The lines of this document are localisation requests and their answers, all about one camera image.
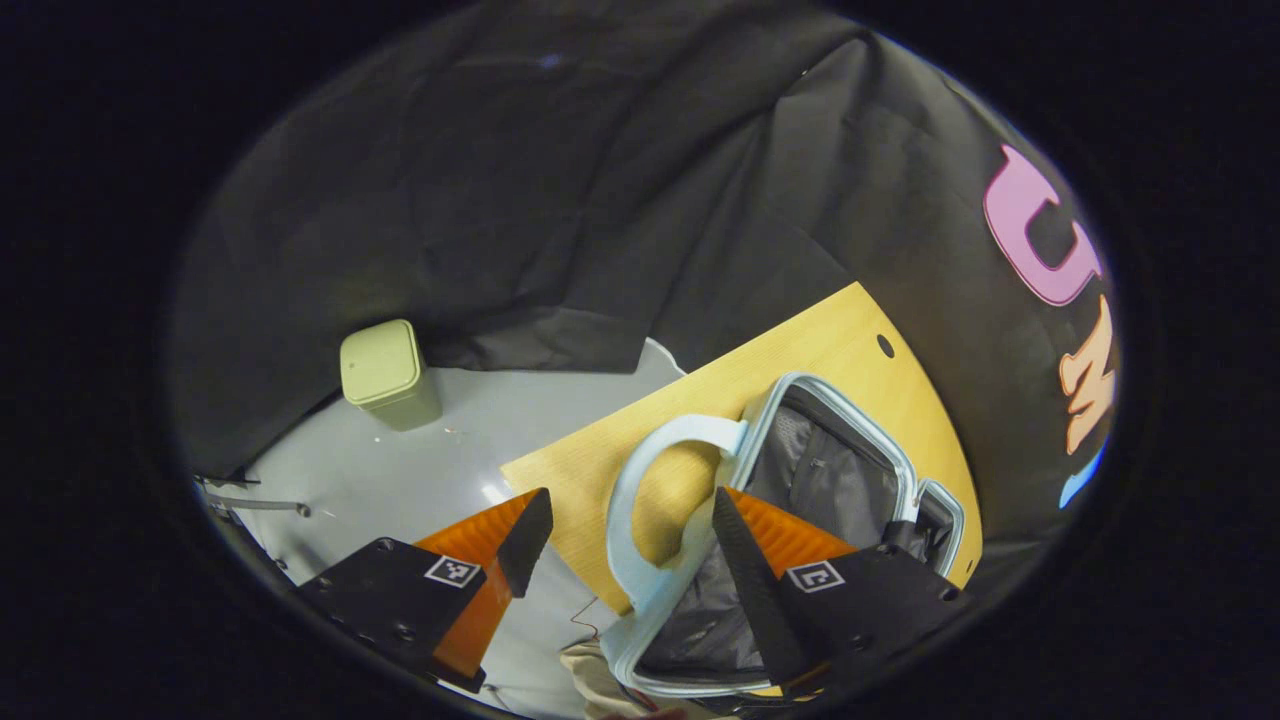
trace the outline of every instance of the light wood surface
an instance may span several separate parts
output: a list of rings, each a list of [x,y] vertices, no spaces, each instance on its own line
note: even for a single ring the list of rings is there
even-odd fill
[[[892,359],[877,336],[892,345]],[[604,518],[631,450],[677,415],[737,419],[750,400],[791,372],[813,373],[837,387],[897,441],[920,479],[938,480],[960,501],[968,527],[948,578],[964,587],[982,555],[969,468],[928,377],[859,283],[622,410],[503,465],[502,471],[517,492],[550,489],[552,546],[602,601],[623,614],[630,602],[609,573]],[[660,564],[678,551],[685,520],[710,496],[718,459],[709,446],[684,443],[653,464],[634,515],[641,555]]]

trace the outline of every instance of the pink letter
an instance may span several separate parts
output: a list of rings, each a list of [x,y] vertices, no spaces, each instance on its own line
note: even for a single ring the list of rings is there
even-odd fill
[[[1046,201],[1059,204],[1057,193],[1027,158],[1007,145],[1004,150],[1009,161],[991,181],[982,200],[987,225],[1027,287],[1050,305],[1066,305],[1080,295],[1089,278],[1102,277],[1102,264],[1076,222],[1071,223],[1075,245],[1062,264],[1050,268],[1039,259],[1027,237],[1027,225]]]
[[[1071,414],[1066,424],[1068,455],[1073,455],[1098,424],[1102,414],[1111,407],[1116,392],[1115,373],[1103,373],[1111,355],[1111,309],[1105,295],[1098,296],[1098,322],[1093,325],[1093,332],[1075,355],[1064,355],[1057,365],[1062,392],[1071,396],[1066,405],[1066,411]]]

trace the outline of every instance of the screw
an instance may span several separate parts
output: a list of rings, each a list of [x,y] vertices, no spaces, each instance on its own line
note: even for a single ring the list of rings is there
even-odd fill
[[[397,623],[396,624],[396,637],[399,638],[402,642],[411,643],[415,639],[417,639],[417,630],[415,630],[413,628],[410,628],[404,623]]]

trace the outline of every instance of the orange letter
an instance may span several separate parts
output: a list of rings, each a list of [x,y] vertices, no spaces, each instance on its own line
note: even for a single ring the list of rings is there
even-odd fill
[[[1066,411],[1073,415],[1066,425],[1066,454],[1071,455],[1115,397],[1115,373],[1103,373],[1111,355],[1111,309],[1106,296],[1098,297],[1098,323],[1075,355],[1064,355],[1057,366],[1062,392],[1071,396]]]

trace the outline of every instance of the black fabric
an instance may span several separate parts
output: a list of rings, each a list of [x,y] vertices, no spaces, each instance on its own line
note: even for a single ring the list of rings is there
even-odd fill
[[[745,491],[854,547],[878,544],[897,500],[896,475],[865,441],[846,443],[856,433],[820,407],[808,392],[787,391]],[[664,679],[767,679],[719,542],[637,667]]]
[[[214,193],[168,323],[177,436],[193,473],[233,473],[389,318],[434,365],[628,372],[648,334],[692,370],[860,281],[956,427],[986,541],[968,589],[998,594],[1110,427],[1064,452],[1057,363],[1107,281],[1066,307],[1021,283],[982,209],[1001,143],[1060,196],[1030,227],[1046,261],[1073,219],[1105,247],[995,111],[820,8],[471,6],[311,94]]]

